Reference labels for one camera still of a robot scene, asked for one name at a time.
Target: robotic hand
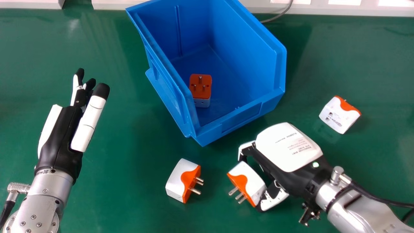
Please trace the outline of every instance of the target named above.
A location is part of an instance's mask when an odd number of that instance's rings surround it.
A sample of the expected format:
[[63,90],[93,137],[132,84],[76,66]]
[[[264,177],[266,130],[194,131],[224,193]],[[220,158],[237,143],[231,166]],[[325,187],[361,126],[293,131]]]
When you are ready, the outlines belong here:
[[[320,212],[342,233],[414,233],[403,221],[414,214],[414,204],[373,196],[344,174],[332,168],[309,137],[289,123],[273,125],[258,134],[256,141],[239,147],[238,160],[252,156],[273,180],[256,209],[264,212],[289,195],[305,200],[299,222],[308,226]],[[399,220],[387,204],[413,208]]]
[[[56,233],[70,189],[82,166],[82,156],[95,131],[109,95],[109,86],[96,80],[82,83],[84,70],[73,77],[70,106],[53,105],[39,139],[38,163],[31,185],[10,183],[0,217],[3,233]],[[8,218],[18,194],[27,194]]]

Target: blue plastic bin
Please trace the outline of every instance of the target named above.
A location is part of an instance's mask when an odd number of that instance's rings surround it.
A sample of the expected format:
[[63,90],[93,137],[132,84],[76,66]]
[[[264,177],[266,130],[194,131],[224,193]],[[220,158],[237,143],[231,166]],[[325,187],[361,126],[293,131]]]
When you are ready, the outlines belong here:
[[[144,42],[148,79],[185,137],[205,146],[272,111],[285,91],[285,47],[237,0],[151,0],[126,9]],[[196,108],[193,73],[212,76]]]

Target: screw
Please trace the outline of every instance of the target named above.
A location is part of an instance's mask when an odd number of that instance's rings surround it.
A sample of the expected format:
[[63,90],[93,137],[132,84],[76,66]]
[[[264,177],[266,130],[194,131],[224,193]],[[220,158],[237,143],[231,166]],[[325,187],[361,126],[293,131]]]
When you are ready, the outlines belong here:
[[344,173],[344,169],[340,166],[335,166],[334,170],[332,171],[331,174],[331,179],[330,182],[333,185],[338,185],[339,184],[339,176],[342,175]]

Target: green table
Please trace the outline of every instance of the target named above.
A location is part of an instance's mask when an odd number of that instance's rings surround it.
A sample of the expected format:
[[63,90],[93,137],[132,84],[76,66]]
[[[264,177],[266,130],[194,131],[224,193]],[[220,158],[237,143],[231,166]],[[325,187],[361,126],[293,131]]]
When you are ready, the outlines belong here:
[[[369,191],[414,202],[414,19],[286,15],[267,26],[288,50],[286,94],[273,112],[201,148],[145,77],[144,47],[124,11],[69,0],[64,10],[0,10],[0,200],[9,182],[32,181],[50,107],[69,104],[72,75],[83,67],[111,94],[63,233],[336,232],[325,214],[300,225],[299,199],[260,214],[227,195],[239,144],[283,121]],[[333,95],[362,112],[345,135],[318,119]],[[205,179],[186,205],[164,188],[180,158],[200,164]]]

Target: metal prong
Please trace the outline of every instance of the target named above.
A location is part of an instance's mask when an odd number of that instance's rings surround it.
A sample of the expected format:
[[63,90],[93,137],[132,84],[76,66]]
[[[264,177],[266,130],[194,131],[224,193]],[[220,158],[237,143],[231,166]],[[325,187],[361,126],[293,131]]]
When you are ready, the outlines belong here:
[[239,200],[242,196],[243,196],[243,193],[240,193],[239,195],[236,196],[236,200]]
[[198,195],[200,195],[201,194],[201,192],[199,191],[199,190],[197,190],[197,189],[190,189],[193,193],[196,193],[196,194],[198,194]]
[[246,198],[245,197],[243,197],[242,199],[240,199],[240,201],[238,201],[238,203],[239,204],[241,204],[243,201],[245,201],[246,200]]
[[232,190],[229,192],[229,196],[233,195],[233,194],[234,194],[237,190],[238,190],[238,189],[237,189],[237,187],[236,187],[236,188],[234,188],[234,189],[232,189]]

